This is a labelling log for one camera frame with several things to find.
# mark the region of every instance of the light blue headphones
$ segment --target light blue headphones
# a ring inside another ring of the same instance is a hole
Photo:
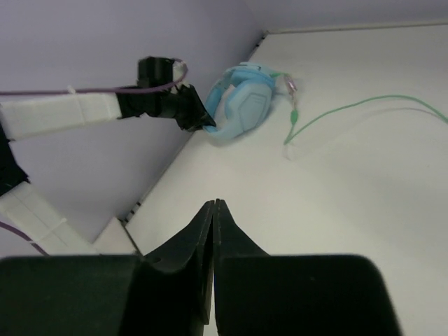
[[[270,109],[275,87],[275,80],[271,77],[273,73],[268,67],[252,62],[242,62],[226,70],[211,89],[205,109],[215,118],[224,92],[231,85],[235,86],[225,101],[227,122],[221,129],[204,126],[204,131],[217,139],[232,139],[259,126]]]

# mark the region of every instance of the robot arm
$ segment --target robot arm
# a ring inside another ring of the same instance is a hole
[[[181,68],[182,76],[176,73],[179,65],[175,59],[149,57],[139,61],[134,87],[61,91],[53,93],[57,96],[3,103],[0,106],[0,214],[50,255],[102,252],[85,241],[37,192],[15,161],[9,142],[92,123],[139,117],[144,113],[154,118],[175,119],[182,130],[189,132],[215,125],[195,88],[183,80],[185,65],[181,64]],[[0,95],[25,94],[0,92]],[[113,218],[104,234],[116,235],[120,229],[120,223]],[[104,247],[108,239],[104,235],[101,238]],[[129,239],[125,237],[123,241],[129,242]],[[133,251],[133,246],[126,244],[120,252],[125,251]]]
[[[371,261],[269,255],[221,199],[145,256],[0,260],[0,288],[6,335],[402,335]]]

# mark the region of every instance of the headphone ear cup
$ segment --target headphone ear cup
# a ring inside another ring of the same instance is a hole
[[[252,81],[256,80],[261,83],[266,84],[271,88],[271,90],[275,87],[275,80],[266,75],[265,73],[259,72],[258,70],[252,70],[252,69],[245,69],[244,67],[241,67],[241,69],[237,69],[233,72],[232,76],[230,77],[230,82],[233,86],[237,87],[241,85],[244,81]]]
[[[271,98],[272,88],[263,80],[245,80],[227,98],[225,114],[238,119],[243,132],[251,130],[266,119]]]

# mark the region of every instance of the white table surface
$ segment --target white table surface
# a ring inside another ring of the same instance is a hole
[[[391,93],[448,114],[448,26],[270,35],[251,60],[298,78],[299,125]],[[221,198],[268,253],[371,258],[405,335],[448,335],[448,125],[376,101],[311,126],[288,160],[290,111],[277,95],[259,129],[225,146],[196,133],[129,224],[137,244],[153,250]]]

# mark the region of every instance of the green cable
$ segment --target green cable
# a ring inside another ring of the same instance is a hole
[[[308,122],[305,126],[303,126],[302,128],[300,128],[296,133],[293,133],[294,131],[294,126],[296,124],[296,122],[298,121],[298,112],[296,110],[294,110],[293,112],[291,112],[291,129],[289,131],[288,136],[286,137],[285,141],[283,142],[283,144],[287,145],[291,142],[291,140],[293,140],[297,135],[299,135],[300,133],[302,133],[304,130],[306,130],[309,126],[313,125],[316,121],[318,121],[319,119],[322,119],[325,116],[328,116],[331,113],[334,112],[338,112],[338,111],[342,111],[344,109],[349,109],[351,107],[355,107],[364,103],[368,103],[371,102],[373,100],[378,100],[378,99],[388,99],[388,98],[394,98],[394,99],[406,99],[406,100],[412,100],[413,102],[417,102],[423,106],[425,106],[427,109],[430,109],[432,112],[434,112],[434,114],[439,117],[440,119],[442,119],[444,122],[446,122],[448,124],[448,117],[443,115],[440,111],[438,111],[436,108],[433,108],[430,104],[427,104],[426,102],[412,97],[412,96],[406,96],[403,94],[386,94],[383,96],[376,96],[376,97],[372,97],[372,98],[368,98],[368,99],[364,99],[361,101],[358,101],[357,103],[354,104],[350,104],[350,105],[346,105],[343,107],[339,107],[339,108],[335,108],[334,110],[331,110],[329,112],[325,112],[323,114],[321,114],[320,116],[316,117],[315,119],[311,120],[310,122]]]
[[[274,73],[270,74],[270,76],[273,78],[276,78],[276,77],[282,76],[282,75],[287,75],[287,73],[286,72],[274,72]]]

